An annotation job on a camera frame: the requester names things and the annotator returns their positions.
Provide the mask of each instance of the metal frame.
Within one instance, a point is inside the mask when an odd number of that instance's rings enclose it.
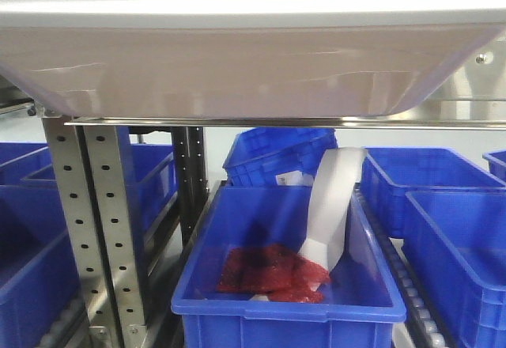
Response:
[[[85,136],[124,345],[139,348],[149,291],[128,128],[86,127]]]
[[[105,241],[96,208],[93,179],[81,127],[65,126],[66,118],[43,119],[60,199],[74,251],[90,334],[96,347],[123,343],[115,313],[115,295]]]
[[[186,243],[207,199],[203,128],[172,128],[172,144],[179,183],[181,232]]]

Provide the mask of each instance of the screw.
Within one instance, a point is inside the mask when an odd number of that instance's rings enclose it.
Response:
[[[483,63],[486,63],[486,62],[487,62],[487,54],[485,54],[485,53],[478,54],[478,57],[476,57],[476,63],[478,65],[482,65]]]
[[[28,113],[28,116],[35,116],[37,114],[37,110],[35,109],[35,105],[31,106],[26,113]]]

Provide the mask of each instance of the crate rim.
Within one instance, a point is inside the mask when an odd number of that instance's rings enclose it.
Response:
[[[218,201],[221,195],[226,191],[248,191],[251,189],[259,189],[261,187],[221,187],[214,200],[213,204],[206,215],[206,223],[202,226],[199,233],[197,242],[193,247],[190,257],[188,258],[186,267],[193,271],[198,262],[200,251],[204,246],[206,236],[210,230],[210,223],[216,212]],[[269,189],[277,189],[274,191],[286,191],[285,187],[269,187]],[[292,302],[265,302],[265,301],[227,301],[226,306],[218,306],[222,304],[223,300],[206,300],[206,304],[210,306],[205,312],[202,312],[202,300],[199,299],[185,299],[184,292],[190,281],[189,276],[181,278],[176,290],[174,292],[171,307],[172,311],[180,315],[215,315],[215,316],[243,316],[245,319],[252,320],[290,320],[290,321],[308,321],[326,323],[333,320],[351,321],[351,322],[374,322],[374,323],[398,323],[406,319],[406,307],[402,297],[398,291],[395,280],[387,265],[387,261],[379,246],[377,239],[373,236],[372,228],[368,224],[365,212],[360,207],[357,199],[353,196],[350,202],[355,202],[359,208],[357,211],[360,213],[360,223],[362,227],[371,233],[366,233],[368,242],[376,257],[378,271],[384,280],[384,285],[387,290],[388,296],[391,301],[390,306],[360,306],[348,304],[307,304],[307,303],[292,303]]]
[[[236,137],[234,138],[234,142],[233,142],[233,144],[232,144],[232,146],[231,146],[231,148],[230,148],[230,150],[229,150],[229,152],[227,154],[227,157],[225,158],[225,162],[222,165],[222,168],[224,168],[225,170],[228,169],[228,168],[235,168],[237,166],[247,164],[248,162],[259,161],[259,160],[262,160],[263,158],[268,158],[268,157],[275,156],[276,154],[279,154],[280,151],[284,150],[284,149],[276,150],[274,152],[263,154],[261,156],[257,156],[255,158],[252,158],[252,159],[249,159],[249,160],[243,160],[243,161],[240,161],[240,162],[236,162],[234,165],[229,164],[230,159],[232,158],[232,155],[236,151],[236,145],[237,145],[237,143],[238,143],[241,135],[244,134],[244,133],[247,133],[249,131],[253,131],[254,129],[258,129],[258,128],[253,128],[253,129],[250,129],[250,130],[246,130],[246,131],[244,131],[244,132],[239,133],[239,134],[236,135]],[[291,128],[290,127],[288,127],[288,128],[279,127],[277,129],[291,129]],[[320,138],[326,137],[327,135],[335,134],[335,130],[333,128],[295,128],[295,129],[321,130],[321,131],[326,131],[326,133],[322,134],[321,136],[310,138],[308,140],[304,140],[304,141],[298,142],[297,144],[293,144],[293,145],[287,146],[285,149],[292,148],[294,146],[301,146],[301,145],[304,145],[304,144],[308,144],[308,143],[314,142],[315,140],[318,140]]]
[[[467,164],[469,164],[473,168],[477,169],[480,173],[482,173],[485,176],[489,177],[491,180],[494,180],[495,182],[497,182],[497,186],[490,186],[490,187],[481,187],[481,186],[429,186],[429,185],[416,185],[416,186],[414,186],[414,185],[410,185],[410,184],[395,183],[390,178],[390,176],[381,168],[381,166],[376,162],[376,160],[374,159],[374,157],[371,156],[371,154],[368,151],[366,159],[369,159],[369,161],[371,162],[371,164],[383,175],[383,177],[386,179],[386,181],[388,182],[388,184],[390,184],[391,186],[394,186],[394,187],[399,187],[399,188],[415,188],[415,189],[420,189],[420,191],[427,191],[427,190],[429,190],[432,187],[437,187],[438,191],[454,191],[455,189],[459,189],[459,191],[465,191],[465,190],[478,189],[478,188],[480,188],[480,189],[481,188],[485,188],[486,191],[488,191],[488,190],[491,190],[491,191],[495,191],[495,190],[506,191],[506,182],[504,182],[502,179],[497,178],[496,176],[490,174],[489,172],[487,172],[486,170],[484,170],[480,166],[476,165],[473,161],[467,159],[462,154],[460,154],[459,152],[457,152],[456,150],[454,150],[452,148],[447,148],[447,147],[443,147],[443,146],[364,146],[364,149],[366,149],[367,151],[369,149],[398,149],[398,150],[404,150],[404,149],[405,150],[409,150],[409,149],[413,149],[413,150],[436,149],[436,150],[446,150],[447,152],[450,152],[450,153],[456,155],[458,158],[462,159]]]
[[[497,157],[494,157],[494,154],[504,153],[504,152],[506,152],[506,149],[494,150],[493,152],[483,153],[482,157],[484,160],[488,161],[489,163],[492,162],[496,165],[506,167],[506,162],[504,162],[503,160],[500,160]]]
[[[12,277],[10,277],[4,286],[0,287],[0,305],[6,303],[9,299],[10,293],[14,290],[17,284],[25,278],[25,273],[33,270],[37,266],[37,263],[43,259],[44,256],[48,255],[53,248],[61,244],[63,240],[68,237],[66,230],[56,235],[53,240],[46,244],[36,255],[34,255],[20,270],[18,270]]]
[[[486,195],[486,196],[492,196],[492,197],[501,197],[504,198],[506,201],[506,194],[505,193],[490,193],[485,191],[478,191],[478,192],[471,192],[471,193],[465,193],[465,192],[458,192],[458,191],[409,191],[406,193],[406,197],[408,200],[413,204],[417,212],[423,217],[424,221],[429,225],[429,228],[436,234],[436,236],[442,240],[446,248],[451,253],[452,257],[457,260],[459,264],[461,264],[464,268],[464,270],[468,273],[470,276],[470,279],[475,283],[476,285],[483,288],[483,290],[496,290],[496,291],[506,291],[506,285],[494,285],[488,282],[485,282],[482,280],[476,271],[471,267],[471,265],[463,258],[463,256],[459,253],[459,250],[454,246],[454,244],[446,237],[446,235],[441,231],[441,229],[437,226],[437,223],[434,221],[432,217],[424,210],[424,208],[421,206],[421,204],[416,200],[417,194],[423,194],[423,195],[435,195],[435,196],[444,196],[444,195],[456,195],[456,196],[478,196],[478,195]]]

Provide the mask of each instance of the blue crate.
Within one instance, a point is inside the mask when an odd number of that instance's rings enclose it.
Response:
[[[0,346],[36,346],[78,286],[58,192],[1,186]]]
[[[485,153],[483,158],[489,162],[490,173],[500,180],[506,181],[506,150]]]
[[[314,177],[325,150],[336,147],[330,128],[255,128],[237,135],[223,168],[234,186],[277,186],[286,172]]]
[[[451,149],[367,149],[361,192],[390,237],[404,237],[408,191],[506,191],[505,182]]]
[[[406,310],[360,203],[353,198],[346,250],[320,286],[322,304],[249,301],[217,293],[228,252],[305,239],[309,187],[223,187],[217,193],[172,298],[187,348],[390,348]]]
[[[410,192],[402,250],[460,348],[506,346],[506,194]]]
[[[132,145],[135,188],[141,207],[142,227],[146,231],[168,200],[177,191],[174,153],[170,145]],[[32,172],[21,182],[32,187],[56,187],[55,172],[48,165]]]
[[[29,174],[51,163],[46,144],[0,142],[0,185],[16,185]]]

